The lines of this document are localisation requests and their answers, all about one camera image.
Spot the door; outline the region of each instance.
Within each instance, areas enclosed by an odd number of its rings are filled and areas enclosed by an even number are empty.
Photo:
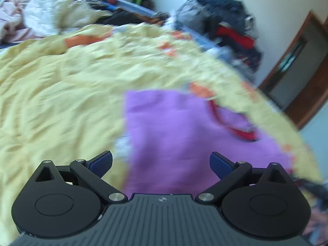
[[[305,27],[277,71],[278,82],[269,97],[284,111],[306,87],[328,54],[328,39],[312,21]]]
[[[328,98],[328,55],[285,113],[301,129]]]

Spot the bed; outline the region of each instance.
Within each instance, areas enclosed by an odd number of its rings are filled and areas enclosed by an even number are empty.
[[[155,13],[123,0],[118,6]],[[115,152],[115,140],[124,131],[122,103],[129,89],[205,84],[221,105],[245,112],[274,137],[293,159],[297,176],[321,180],[316,160],[293,123],[229,65],[200,50],[199,45],[212,48],[211,41],[183,30],[194,40],[176,40],[170,31],[140,24],[127,25],[104,41],[67,49],[65,38],[113,31],[111,26],[89,25],[73,34],[25,41],[0,56],[1,246],[18,235],[11,206],[43,160],[68,165],[111,150],[113,167],[103,179],[122,189],[128,166]],[[158,48],[163,41],[177,49],[177,58]]]
[[[140,6],[140,5],[136,5],[136,4],[130,3],[130,2],[125,1],[125,0],[118,0],[117,6],[125,8],[126,10],[129,10],[129,11],[132,11],[132,12],[136,12],[136,13],[139,13],[139,14],[142,14],[142,15],[146,15],[148,17],[153,17],[156,14],[155,11],[149,10],[147,8],[144,8],[144,7]],[[201,34],[197,33],[196,31],[188,28],[185,25],[181,26],[181,29],[182,29],[182,31],[191,34],[193,39],[197,42],[197,44],[202,48],[203,51],[207,51],[209,49],[212,49],[213,47],[216,47],[216,42],[211,41],[210,39],[208,39],[208,34],[201,35]],[[233,67],[233,68],[236,71],[238,71],[239,74],[245,80],[249,81],[251,84],[254,82],[255,73],[251,69],[246,68],[242,65],[236,65],[236,67]]]

